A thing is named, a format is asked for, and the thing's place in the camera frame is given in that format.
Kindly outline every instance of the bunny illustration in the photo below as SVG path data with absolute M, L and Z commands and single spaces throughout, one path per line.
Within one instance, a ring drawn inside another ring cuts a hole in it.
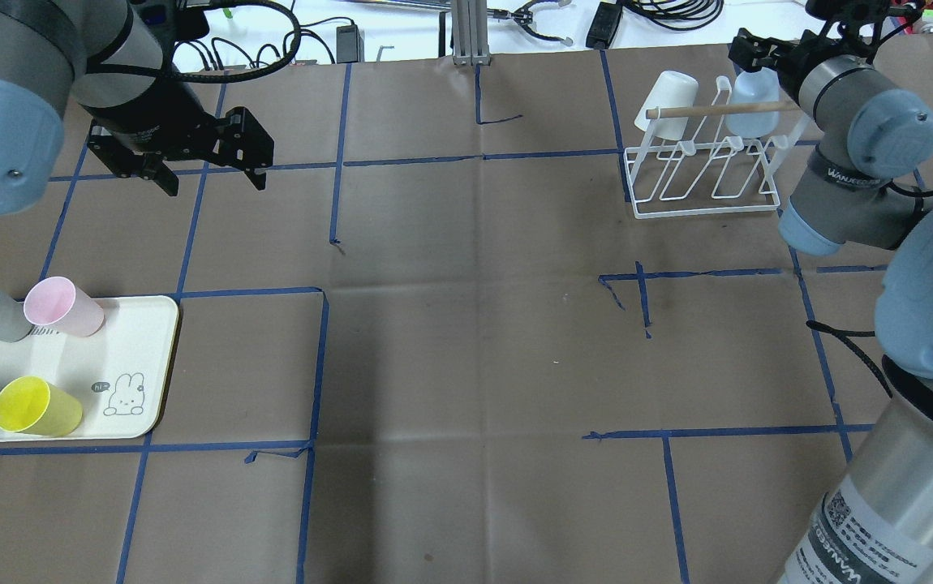
M 106 404 L 103 415 L 138 415 L 145 403 L 145 377 L 141 373 L 125 373 L 117 378 L 114 392 Z

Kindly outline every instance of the white table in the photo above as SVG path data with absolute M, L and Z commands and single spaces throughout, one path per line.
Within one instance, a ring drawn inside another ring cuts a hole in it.
M 555 51 L 584 51 L 586 33 L 592 22 L 599 0 L 573 0 L 564 7 L 555 4 L 534 8 L 536 30 L 552 36 L 574 38 L 574 45 L 538 41 L 526 36 L 512 21 L 489 19 L 488 44 L 493 55 L 499 53 L 540 53 Z M 515 10 L 523 0 L 489 0 L 490 8 Z M 289 23 L 275 11 L 259 7 L 241 7 L 232 10 L 233 19 L 222 11 L 208 12 L 211 23 L 210 37 L 225 37 L 241 45 L 251 56 L 265 43 L 278 45 Z M 381 47 L 381 60 L 423 59 L 437 56 L 437 13 L 408 10 L 395 6 L 362 4 L 338 0 L 297 0 L 295 14 L 301 23 L 311 23 L 329 16 L 346 15 L 355 19 L 365 37 L 365 56 L 376 60 Z M 333 48 L 334 34 L 344 22 L 332 22 L 313 27 Z M 729 43 L 737 30 L 745 27 L 757 36 L 798 38 L 805 29 L 819 30 L 822 22 L 805 14 L 804 7 L 793 0 L 751 1 L 727 0 L 722 15 L 710 25 L 692 31 L 673 32 L 655 26 L 633 12 L 625 11 L 612 48 L 668 47 L 668 45 L 705 45 Z M 245 64 L 247 59 L 236 49 L 219 44 L 222 61 L 228 66 Z M 329 62 L 325 50 L 317 41 L 304 38 L 299 60 L 318 59 Z M 188 47 L 178 49 L 174 61 L 181 70 L 196 71 L 202 67 L 200 57 Z

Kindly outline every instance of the yellow cup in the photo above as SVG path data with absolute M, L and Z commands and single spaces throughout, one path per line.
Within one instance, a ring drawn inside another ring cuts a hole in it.
M 66 436 L 82 415 L 77 398 L 40 377 L 20 377 L 0 393 L 0 428 L 6 432 Z

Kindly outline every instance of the qr code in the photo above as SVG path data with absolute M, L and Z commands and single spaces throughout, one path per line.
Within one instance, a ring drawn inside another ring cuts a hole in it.
M 844 524 L 846 518 L 849 518 L 852 512 L 853 510 L 846 505 L 845 498 L 841 496 L 840 492 L 834 494 L 831 502 L 827 503 L 827 518 L 831 520 L 831 525 L 835 529 L 840 528 L 841 524 Z

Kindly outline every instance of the power adapter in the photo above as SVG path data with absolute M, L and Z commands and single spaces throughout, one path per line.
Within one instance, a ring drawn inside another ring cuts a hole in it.
M 621 5 L 601 2 L 597 4 L 593 23 L 589 25 L 589 34 L 586 34 L 586 47 L 590 49 L 607 49 L 614 41 L 614 34 L 618 32 L 618 23 L 621 22 Z
M 365 52 L 358 25 L 337 26 L 337 62 L 362 62 Z

